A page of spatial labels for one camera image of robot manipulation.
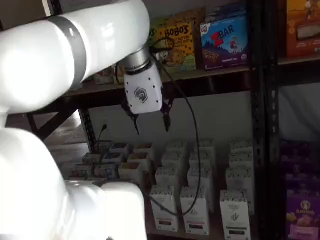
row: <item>white box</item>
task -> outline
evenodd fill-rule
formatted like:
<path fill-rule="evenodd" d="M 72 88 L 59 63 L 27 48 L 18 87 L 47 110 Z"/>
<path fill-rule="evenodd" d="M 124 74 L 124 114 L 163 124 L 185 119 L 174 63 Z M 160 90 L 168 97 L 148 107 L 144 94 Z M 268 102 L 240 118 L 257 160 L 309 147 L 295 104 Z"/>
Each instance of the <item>white box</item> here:
<path fill-rule="evenodd" d="M 123 156 L 127 159 L 130 154 L 129 143 L 115 143 L 110 148 L 110 153 L 123 153 Z"/>
<path fill-rule="evenodd" d="M 122 152 L 110 152 L 106 153 L 102 160 L 102 164 L 120 164 L 125 161 L 124 154 Z"/>
<path fill-rule="evenodd" d="M 124 162 L 118 168 L 119 177 L 122 180 L 131 180 L 144 189 L 142 166 L 138 162 Z"/>
<path fill-rule="evenodd" d="M 155 155 L 155 147 L 154 144 L 151 142 L 148 143 L 140 143 L 134 146 L 133 149 L 134 153 L 148 153 L 149 159 L 154 164 L 154 169 L 157 169 L 161 166 L 161 161 L 159 158 L 156 159 Z"/>
<path fill-rule="evenodd" d="M 199 141 L 199 150 L 205 150 L 209 153 L 211 159 L 211 167 L 214 169 L 214 174 L 217 174 L 217 165 L 216 165 L 216 148 L 215 141 L 213 139 L 202 139 Z M 197 143 L 194 145 L 194 151 L 197 152 Z"/>
<path fill-rule="evenodd" d="M 254 158 L 251 151 L 240 151 L 229 154 L 230 168 L 244 167 L 254 172 Z"/>
<path fill-rule="evenodd" d="M 254 154 L 252 140 L 232 141 L 230 143 L 230 152 L 233 154 L 239 152 L 251 152 Z"/>
<path fill-rule="evenodd" d="M 180 200 L 182 212 L 186 212 L 195 200 L 196 187 L 184 187 L 181 191 Z M 210 220 L 208 214 L 206 189 L 199 190 L 198 198 L 190 213 L 183 216 L 185 232 L 187 234 L 209 235 Z"/>
<path fill-rule="evenodd" d="M 201 163 L 201 168 L 213 169 L 213 163 L 211 161 L 210 153 L 208 151 L 200 150 L 200 163 Z M 199 156 L 197 151 L 190 153 L 189 165 L 190 165 L 190 168 L 199 167 Z"/>
<path fill-rule="evenodd" d="M 181 182 L 179 171 L 174 166 L 159 167 L 155 172 L 155 181 L 159 186 L 174 186 L 174 198 L 178 209 L 181 209 L 180 192 Z"/>
<path fill-rule="evenodd" d="M 186 185 L 189 162 L 184 159 L 184 156 L 185 154 L 180 150 L 171 150 L 162 156 L 161 162 L 163 167 L 178 168 L 180 181 Z"/>
<path fill-rule="evenodd" d="M 193 167 L 188 172 L 189 187 L 196 188 L 199 180 L 199 168 Z M 207 205 L 211 213 L 215 211 L 215 188 L 210 168 L 201 168 L 200 186 L 205 188 Z"/>
<path fill-rule="evenodd" d="M 82 163 L 85 165 L 99 164 L 101 162 L 101 154 L 86 153 L 82 158 Z"/>
<path fill-rule="evenodd" d="M 171 212 L 177 212 L 173 186 L 154 185 L 151 189 L 150 196 Z M 156 229 L 177 232 L 179 228 L 178 218 L 161 210 L 160 207 L 152 201 L 151 205 Z"/>
<path fill-rule="evenodd" d="M 106 180 L 118 179 L 118 167 L 115 164 L 98 165 L 94 169 L 94 175 L 97 178 L 104 178 Z"/>
<path fill-rule="evenodd" d="M 252 170 L 246 167 L 227 168 L 225 179 L 228 190 L 246 190 L 249 213 L 255 214 L 255 193 Z"/>
<path fill-rule="evenodd" d="M 248 201 L 243 191 L 220 192 L 224 239 L 251 240 Z"/>

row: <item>purple snack box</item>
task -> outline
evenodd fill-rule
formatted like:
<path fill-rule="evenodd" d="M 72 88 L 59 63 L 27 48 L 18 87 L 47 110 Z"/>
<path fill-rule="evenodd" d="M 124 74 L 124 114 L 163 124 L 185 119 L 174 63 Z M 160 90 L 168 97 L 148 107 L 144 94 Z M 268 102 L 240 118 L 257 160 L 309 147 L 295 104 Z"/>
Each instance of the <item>purple snack box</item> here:
<path fill-rule="evenodd" d="M 288 240 L 319 240 L 320 194 L 309 190 L 288 190 L 286 234 Z"/>

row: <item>gray ring band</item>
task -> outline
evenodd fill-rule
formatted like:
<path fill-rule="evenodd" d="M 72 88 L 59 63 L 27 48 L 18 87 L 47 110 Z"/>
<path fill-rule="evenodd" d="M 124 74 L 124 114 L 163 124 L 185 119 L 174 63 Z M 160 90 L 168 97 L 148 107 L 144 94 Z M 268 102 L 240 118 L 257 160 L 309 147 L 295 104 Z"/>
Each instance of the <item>gray ring band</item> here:
<path fill-rule="evenodd" d="M 87 52 L 84 40 L 76 26 L 62 16 L 53 16 L 47 19 L 56 25 L 68 39 L 74 60 L 73 86 L 78 85 L 84 79 L 87 69 Z"/>

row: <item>product box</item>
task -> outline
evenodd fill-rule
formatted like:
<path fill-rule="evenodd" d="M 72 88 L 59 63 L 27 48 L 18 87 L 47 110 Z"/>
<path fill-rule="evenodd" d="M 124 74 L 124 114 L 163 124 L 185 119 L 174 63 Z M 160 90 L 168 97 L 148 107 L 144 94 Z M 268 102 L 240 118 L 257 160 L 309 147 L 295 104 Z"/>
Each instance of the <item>product box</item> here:
<path fill-rule="evenodd" d="M 199 181 L 199 168 L 190 168 L 187 177 L 189 187 L 196 188 Z M 207 206 L 213 213 L 215 211 L 215 188 L 210 168 L 201 168 L 200 186 L 205 188 Z"/>
<path fill-rule="evenodd" d="M 200 25 L 206 70 L 245 65 L 249 46 L 245 15 Z"/>
<path fill-rule="evenodd" d="M 92 175 L 93 167 L 90 165 L 77 164 L 71 170 L 71 178 L 88 178 Z"/>
<path fill-rule="evenodd" d="M 173 186 L 174 187 L 174 197 L 178 209 L 181 209 L 180 203 L 180 192 L 181 192 L 181 181 L 179 178 L 179 170 L 177 167 L 158 167 L 155 172 L 155 181 L 159 186 Z"/>
<path fill-rule="evenodd" d="M 286 54 L 320 53 L 320 4 L 316 0 L 287 0 Z"/>
<path fill-rule="evenodd" d="M 129 157 L 130 152 L 129 143 L 115 143 L 110 148 L 110 153 L 123 153 L 123 156 L 127 159 Z"/>
<path fill-rule="evenodd" d="M 220 192 L 220 207 L 224 239 L 251 240 L 246 192 L 222 190 Z"/>
<path fill-rule="evenodd" d="M 173 186 L 154 185 L 151 189 L 150 196 L 163 207 L 169 209 L 171 212 L 177 213 Z M 151 205 L 156 229 L 177 232 L 179 227 L 178 218 L 161 210 L 160 207 L 152 201 Z"/>
<path fill-rule="evenodd" d="M 213 164 L 210 158 L 210 152 L 206 150 L 200 150 L 200 163 L 201 163 L 201 168 L 213 169 L 213 166 L 212 166 Z M 190 165 L 190 168 L 199 167 L 199 156 L 197 151 L 190 153 L 189 165 Z"/>
<path fill-rule="evenodd" d="M 122 152 L 111 152 L 111 153 L 106 153 L 102 160 L 102 164 L 120 164 L 124 162 L 124 154 Z"/>
<path fill-rule="evenodd" d="M 132 180 L 140 188 L 145 189 L 142 165 L 137 162 L 124 162 L 118 168 L 120 179 Z"/>
<path fill-rule="evenodd" d="M 102 156 L 100 154 L 93 154 L 88 152 L 83 156 L 82 163 L 85 165 L 100 164 L 101 157 Z"/>
<path fill-rule="evenodd" d="M 180 200 L 182 212 L 186 212 L 195 200 L 196 187 L 184 187 L 181 191 Z M 183 216 L 185 232 L 187 234 L 209 235 L 210 220 L 206 200 L 206 189 L 199 190 L 198 198 L 190 213 Z"/>
<path fill-rule="evenodd" d="M 252 169 L 245 167 L 227 168 L 225 179 L 228 190 L 246 190 L 250 215 L 255 214 L 255 192 Z"/>
<path fill-rule="evenodd" d="M 229 154 L 230 168 L 245 167 L 254 172 L 254 156 L 251 151 L 240 151 Z"/>
<path fill-rule="evenodd" d="M 320 193 L 289 189 L 286 200 L 286 239 L 318 240 L 319 231 Z"/>
<path fill-rule="evenodd" d="M 94 175 L 97 178 L 104 178 L 106 180 L 118 179 L 118 166 L 115 164 L 98 165 L 94 169 Z"/>
<path fill-rule="evenodd" d="M 230 143 L 230 153 L 235 154 L 239 152 L 251 152 L 252 155 L 254 154 L 254 148 L 252 144 L 252 140 L 239 140 L 239 141 L 232 141 Z"/>
<path fill-rule="evenodd" d="M 152 165 L 154 166 L 154 169 L 161 166 L 160 159 L 156 159 L 155 156 L 155 146 L 153 143 L 139 143 L 134 146 L 133 149 L 134 153 L 148 153 L 148 157 L 151 160 Z"/>
<path fill-rule="evenodd" d="M 214 170 L 214 174 L 217 174 L 215 141 L 213 139 L 202 139 L 199 141 L 199 149 L 209 153 L 211 167 Z M 198 151 L 197 144 L 194 145 L 194 151 Z"/>

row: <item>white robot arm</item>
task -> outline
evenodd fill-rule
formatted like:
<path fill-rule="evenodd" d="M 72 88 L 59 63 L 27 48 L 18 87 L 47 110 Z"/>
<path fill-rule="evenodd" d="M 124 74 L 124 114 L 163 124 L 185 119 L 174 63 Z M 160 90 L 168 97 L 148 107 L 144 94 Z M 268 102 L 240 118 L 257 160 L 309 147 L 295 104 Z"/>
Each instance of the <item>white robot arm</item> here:
<path fill-rule="evenodd" d="M 131 111 L 160 110 L 162 83 L 145 47 L 149 29 L 143 2 L 121 0 L 0 33 L 0 239 L 147 239 L 136 186 L 65 184 L 46 146 L 5 123 L 8 114 L 43 108 L 119 61 Z"/>

